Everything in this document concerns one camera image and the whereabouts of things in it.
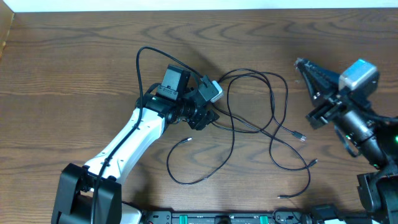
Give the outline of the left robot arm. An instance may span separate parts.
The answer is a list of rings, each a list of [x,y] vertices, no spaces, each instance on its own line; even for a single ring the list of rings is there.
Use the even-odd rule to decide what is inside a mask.
[[[188,123],[202,130],[219,116],[208,109],[223,96],[215,80],[199,78],[189,87],[193,72],[169,65],[162,82],[137,99],[129,121],[118,135],[83,166],[69,164],[58,183],[52,223],[139,223],[142,213],[122,201],[121,188],[146,149],[170,124]]]

